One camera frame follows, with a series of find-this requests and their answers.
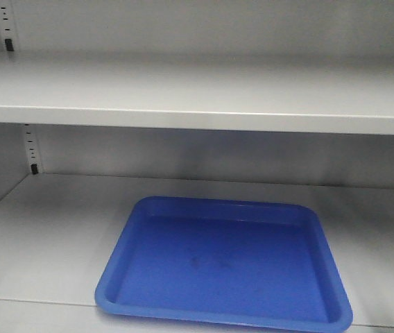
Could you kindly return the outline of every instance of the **cabinet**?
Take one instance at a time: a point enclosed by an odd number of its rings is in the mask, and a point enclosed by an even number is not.
[[[394,332],[394,2],[0,1],[0,332],[255,332],[95,307],[150,195],[310,207]]]

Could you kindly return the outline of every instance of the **shelf bracket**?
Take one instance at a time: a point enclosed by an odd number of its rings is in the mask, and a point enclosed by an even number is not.
[[[33,175],[43,172],[35,126],[30,123],[23,125],[24,148],[28,158],[28,165]]]
[[[11,0],[0,0],[0,35],[6,51],[12,52],[19,49]]]

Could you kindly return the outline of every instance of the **tray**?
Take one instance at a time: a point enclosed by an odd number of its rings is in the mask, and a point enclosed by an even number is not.
[[[145,198],[95,298],[111,314],[302,332],[352,322],[318,217],[298,205]]]

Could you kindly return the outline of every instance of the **shelf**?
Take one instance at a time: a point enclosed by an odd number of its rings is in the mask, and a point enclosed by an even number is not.
[[[96,284],[133,205],[152,195],[310,207],[325,229],[354,324],[394,327],[394,190],[389,189],[29,176],[0,202],[0,300],[94,307]],[[84,311],[97,325],[108,320],[95,307]],[[117,325],[119,319],[109,320]],[[137,322],[122,319],[122,325],[126,321],[131,327]]]
[[[0,122],[394,135],[394,60],[0,53]]]
[[[276,333],[233,327],[149,318],[110,316],[96,307],[0,300],[0,333]],[[394,328],[351,326],[347,333],[394,333]]]

